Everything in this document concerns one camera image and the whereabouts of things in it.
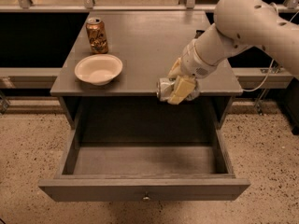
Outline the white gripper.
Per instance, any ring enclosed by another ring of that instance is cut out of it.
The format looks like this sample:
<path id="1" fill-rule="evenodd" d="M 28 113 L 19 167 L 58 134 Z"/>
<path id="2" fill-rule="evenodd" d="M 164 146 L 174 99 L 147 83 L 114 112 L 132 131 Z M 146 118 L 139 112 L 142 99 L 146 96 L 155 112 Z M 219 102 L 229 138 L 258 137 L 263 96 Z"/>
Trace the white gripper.
<path id="1" fill-rule="evenodd" d="M 218 65 L 218 61 L 210 55 L 205 56 L 199 53 L 193 39 L 182 51 L 181 59 L 177 58 L 171 67 L 167 77 L 176 79 L 174 89 L 170 94 L 168 103 L 179 105 L 196 87 L 196 78 L 205 78 L 213 73 Z"/>

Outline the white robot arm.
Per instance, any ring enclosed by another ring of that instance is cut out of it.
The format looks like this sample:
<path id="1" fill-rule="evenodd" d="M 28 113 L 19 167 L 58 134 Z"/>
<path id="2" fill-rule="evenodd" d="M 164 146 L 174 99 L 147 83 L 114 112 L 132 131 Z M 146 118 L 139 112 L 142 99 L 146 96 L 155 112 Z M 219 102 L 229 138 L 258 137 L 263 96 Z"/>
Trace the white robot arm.
<path id="1" fill-rule="evenodd" d="M 175 81 L 168 103 L 198 96 L 197 80 L 208 77 L 220 62 L 256 47 L 299 78 L 299 25 L 282 19 L 262 0 L 220 0 L 214 23 L 193 39 L 171 68 Z"/>

